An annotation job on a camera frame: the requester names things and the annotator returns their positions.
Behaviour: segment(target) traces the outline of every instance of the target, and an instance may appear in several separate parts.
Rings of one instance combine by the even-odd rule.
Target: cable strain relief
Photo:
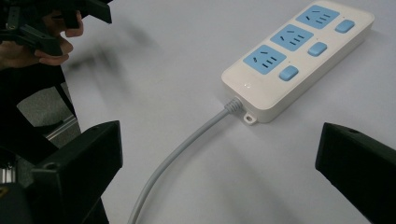
[[[224,108],[232,114],[242,108],[242,102],[238,98],[233,98],[230,103],[224,106]]]

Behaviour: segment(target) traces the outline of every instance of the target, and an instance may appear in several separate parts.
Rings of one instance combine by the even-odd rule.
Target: white table surface
[[[375,14],[365,42],[274,121],[248,126],[240,113],[206,133],[160,178],[139,223],[369,223],[315,159],[324,122],[396,148],[396,1],[337,2]],[[115,0],[113,24],[84,19],[64,71],[82,131],[120,121],[110,223],[127,223],[157,166],[230,101],[222,72],[310,3]]]

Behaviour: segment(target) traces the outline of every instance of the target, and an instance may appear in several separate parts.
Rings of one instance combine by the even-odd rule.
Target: blue switch button
[[[298,69],[292,65],[289,65],[287,68],[283,69],[282,72],[280,72],[279,77],[284,81],[289,81],[297,74],[298,74]]]
[[[344,21],[341,21],[341,23],[338,24],[337,27],[335,27],[335,31],[338,33],[341,33],[341,34],[345,34],[350,29],[352,29],[352,27],[354,27],[354,26],[355,26],[354,21],[344,20]]]
[[[318,42],[316,44],[314,44],[314,46],[312,46],[309,50],[308,53],[314,57],[318,57],[321,53],[323,53],[323,51],[325,51],[327,49],[327,45],[322,43],[322,42]]]

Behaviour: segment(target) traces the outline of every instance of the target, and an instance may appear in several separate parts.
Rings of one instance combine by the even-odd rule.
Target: power strip
[[[374,15],[317,1],[264,39],[221,76],[247,111],[247,124],[269,122],[356,48]]]

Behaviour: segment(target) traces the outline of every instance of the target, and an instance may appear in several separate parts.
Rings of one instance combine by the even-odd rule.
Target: power cord
[[[242,103],[239,99],[234,98],[230,103],[224,106],[224,109],[219,112],[213,119],[210,119],[207,123],[205,123],[201,128],[199,128],[195,133],[190,135],[180,146],[178,146],[155,170],[155,172],[151,175],[146,186],[142,189],[139,198],[134,205],[134,210],[132,211],[131,216],[129,217],[128,224],[135,224],[137,218],[139,217],[140,211],[142,210],[143,204],[147,197],[149,196],[149,192],[154,186],[157,179],[161,176],[161,174],[166,170],[166,168],[196,139],[198,139],[203,133],[209,130],[213,125],[224,119],[227,115],[232,114],[239,109],[242,108]]]

